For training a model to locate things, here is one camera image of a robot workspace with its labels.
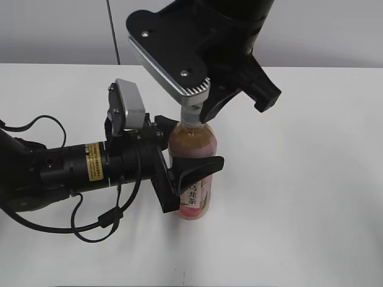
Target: wire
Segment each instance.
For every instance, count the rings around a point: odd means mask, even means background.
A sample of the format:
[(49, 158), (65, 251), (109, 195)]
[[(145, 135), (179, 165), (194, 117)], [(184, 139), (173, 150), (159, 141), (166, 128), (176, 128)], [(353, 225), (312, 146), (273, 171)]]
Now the wire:
[(133, 203), (134, 199), (138, 194), (139, 187), (142, 181), (142, 163), (141, 163), (141, 155), (139, 154), (139, 150), (136, 147), (136, 156), (137, 156), (137, 174), (136, 174), (136, 184), (133, 188), (132, 194), (130, 195), (127, 202), (121, 207), (121, 211), (124, 212), (128, 207)]
[(33, 121), (31, 121), (29, 124), (26, 124), (25, 126), (22, 126), (22, 127), (7, 127), (3, 121), (0, 121), (0, 129), (6, 130), (7, 132), (13, 132), (13, 133), (25, 132), (29, 130), (41, 118), (49, 118), (50, 120), (56, 122), (56, 124), (58, 124), (59, 127), (62, 129), (64, 133), (64, 139), (63, 139), (61, 147), (63, 148), (66, 144), (66, 131), (64, 129), (64, 126), (60, 123), (60, 121), (50, 115), (40, 115), (39, 117), (36, 117)]
[(80, 239), (80, 240), (82, 240), (82, 241), (84, 241), (86, 243), (98, 243), (98, 242), (104, 241), (107, 238), (109, 238), (118, 229), (118, 226), (120, 225), (120, 216), (118, 215), (118, 212), (119, 212), (118, 204), (120, 202), (121, 186), (122, 186), (123, 182), (124, 182), (124, 177), (122, 176), (120, 178), (120, 181), (118, 182), (118, 186), (117, 186), (117, 201), (115, 203), (115, 208), (114, 208), (114, 222), (113, 222), (112, 229), (110, 230), (108, 235), (106, 235), (105, 237), (103, 237), (101, 239), (96, 239), (96, 240), (88, 239), (88, 238), (82, 236), (79, 233), (79, 231), (77, 230), (77, 228), (75, 226), (74, 219), (75, 219), (77, 210), (80, 208), (81, 204), (83, 203), (84, 196), (81, 193), (76, 193), (75, 196), (80, 196), (80, 201), (77, 203), (77, 205), (74, 208), (74, 210), (72, 212), (72, 215), (71, 215), (71, 229), (73, 230), (74, 235), (76, 235), (76, 237), (78, 239)]
[[(40, 231), (40, 232), (45, 232), (45, 233), (54, 233), (54, 234), (70, 234), (73, 233), (71, 228), (56, 228), (56, 227), (46, 227), (42, 225), (35, 224), (33, 222), (30, 222), (26, 220), (25, 218), (22, 218), (20, 215), (18, 215), (15, 211), (13, 211), (7, 204), (3, 203), (1, 204), (0, 208), (13, 220), (18, 222), (19, 224), (28, 227), (30, 229)], [(95, 229), (99, 227), (100, 224), (98, 222), (83, 226), (83, 227), (78, 227), (77, 230), (78, 232), (84, 232), (84, 231), (89, 231), (92, 229)]]
[(109, 3), (109, 0), (107, 0), (107, 7), (108, 7), (108, 15), (109, 15), (110, 28), (111, 28), (111, 30), (112, 30), (112, 38), (113, 38), (113, 45), (114, 45), (115, 57), (117, 58), (117, 64), (118, 64), (118, 65), (121, 65), (121, 62), (120, 62), (120, 53), (118, 52), (117, 40), (116, 40), (116, 38), (115, 38), (114, 24), (113, 24), (113, 18), (112, 18), (112, 12), (111, 12), (111, 9), (110, 9), (110, 3)]

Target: yellow warning label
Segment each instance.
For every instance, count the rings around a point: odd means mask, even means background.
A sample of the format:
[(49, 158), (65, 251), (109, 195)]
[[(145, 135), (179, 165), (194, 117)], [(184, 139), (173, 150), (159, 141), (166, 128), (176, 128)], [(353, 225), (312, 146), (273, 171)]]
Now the yellow warning label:
[(98, 143), (88, 143), (85, 145), (85, 152), (89, 181), (103, 180), (104, 174), (102, 172), (101, 153)]

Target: white table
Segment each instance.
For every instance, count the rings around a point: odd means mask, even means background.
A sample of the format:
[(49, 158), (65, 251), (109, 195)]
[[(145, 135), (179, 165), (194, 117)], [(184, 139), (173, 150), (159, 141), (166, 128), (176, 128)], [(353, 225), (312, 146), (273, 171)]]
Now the white table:
[[(212, 122), (226, 165), (204, 218), (163, 215), (148, 181), (115, 235), (95, 245), (1, 212), (0, 285), (383, 286), (383, 69), (266, 72), (283, 90), (274, 108), (259, 114), (240, 94)], [(137, 83), (152, 117), (178, 118), (139, 66), (69, 65), (0, 65), (0, 118), (21, 126), (50, 114), (68, 145), (102, 141), (116, 78)], [(49, 120), (17, 136), (49, 148), (62, 141)], [(115, 194), (87, 193), (78, 224), (110, 209)], [(68, 227), (77, 200), (23, 216)]]

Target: cable connector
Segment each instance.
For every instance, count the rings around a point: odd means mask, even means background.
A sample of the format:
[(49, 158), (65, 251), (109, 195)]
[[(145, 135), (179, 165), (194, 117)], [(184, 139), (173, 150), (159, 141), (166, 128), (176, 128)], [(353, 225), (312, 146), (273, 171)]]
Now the cable connector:
[(124, 217), (124, 213), (122, 212), (121, 208), (119, 207), (112, 208), (111, 210), (105, 212), (103, 215), (100, 215), (98, 217), (98, 223), (100, 224), (102, 228), (107, 228), (109, 225), (114, 223), (116, 208), (118, 208), (117, 209), (118, 218), (122, 219), (122, 217)]

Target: plastic bottle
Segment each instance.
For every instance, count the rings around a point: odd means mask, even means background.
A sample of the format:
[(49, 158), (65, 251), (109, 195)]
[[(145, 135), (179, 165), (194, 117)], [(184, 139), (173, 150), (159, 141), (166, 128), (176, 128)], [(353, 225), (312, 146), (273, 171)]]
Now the plastic bottle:
[[(169, 155), (182, 158), (213, 157), (217, 140), (208, 124), (199, 121), (201, 105), (183, 106), (181, 122), (169, 138)], [(181, 196), (178, 214), (184, 219), (198, 219), (206, 214), (211, 198), (212, 175), (191, 186)]]

